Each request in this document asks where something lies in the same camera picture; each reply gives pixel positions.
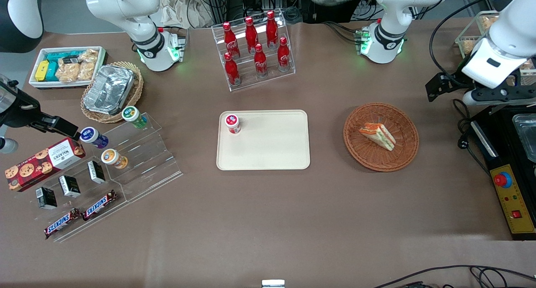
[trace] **red box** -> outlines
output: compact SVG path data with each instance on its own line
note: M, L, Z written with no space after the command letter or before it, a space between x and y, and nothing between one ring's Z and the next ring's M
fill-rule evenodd
M53 174L81 160L86 153L77 141L69 137L40 151L27 160L5 170L9 189L24 191Z

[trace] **brown table surface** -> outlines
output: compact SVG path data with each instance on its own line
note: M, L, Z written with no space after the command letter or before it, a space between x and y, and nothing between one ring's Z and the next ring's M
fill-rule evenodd
M435 53L452 69L452 42L469 19L445 24ZM145 80L137 105L162 125L184 176L64 243L44 240L28 203L0 189L0 284L15 287L258 287L283 278L292 287L372 287L439 265L475 263L534 274L536 242L511 241L490 180L456 146L460 118L452 93L427 101L437 73L428 54L436 21L414 21L402 53L379 65L324 25L290 27L297 72L230 93L210 29L190 33L183 63L151 72L124 33L47 33L40 48L103 46L109 62L136 63ZM360 27L363 23L351 23ZM82 89L38 91L42 110L83 126ZM356 106L385 102L402 109L420 135L409 166L376 173L343 142ZM216 167L218 116L229 110L303 109L309 118L306 170L223 172ZM16 164L61 137L8 130ZM475 284L466 270L417 279Z

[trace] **sandwich slice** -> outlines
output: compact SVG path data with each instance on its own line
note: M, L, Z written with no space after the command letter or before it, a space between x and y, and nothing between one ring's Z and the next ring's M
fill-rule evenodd
M380 123L365 123L359 132L389 151L393 151L397 143L387 128Z

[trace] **red switch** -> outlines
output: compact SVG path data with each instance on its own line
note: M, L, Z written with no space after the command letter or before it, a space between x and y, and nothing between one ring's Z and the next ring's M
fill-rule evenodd
M510 174L501 172L493 177L493 182L496 185L507 189L512 185L512 178L510 177Z
M520 211L512 211L512 217L513 217L514 219L519 219L519 218L521 218L521 217L523 217L523 216L521 216L521 212L520 212Z

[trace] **brown wicker basket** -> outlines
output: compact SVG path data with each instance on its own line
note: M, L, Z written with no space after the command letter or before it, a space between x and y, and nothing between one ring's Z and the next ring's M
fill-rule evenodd
M382 123L391 132L396 145L388 151L364 137L358 130L365 123ZM368 103L348 115L343 130L350 154L369 169L392 172L407 166L417 155L419 134L408 116L385 103Z
M142 78L142 73L140 72L139 68L130 62L114 62L114 63L111 63L110 65L124 67L134 72L134 76L135 76L134 85L132 86L132 89L130 89L129 95L126 98L124 106L135 105L136 102L139 100L139 98L142 96L142 90L143 90L143 78ZM80 102L80 106L82 107L82 112L84 113L84 115L87 116L91 120L97 121L99 123L106 123L106 124L116 123L122 120L123 118L121 117L121 113L117 115L108 115L104 113L89 111L86 109L86 107L84 107L83 99L88 93L88 91L90 91L92 85L93 85L93 81L90 82L90 84L84 91L84 94L82 95L82 101Z

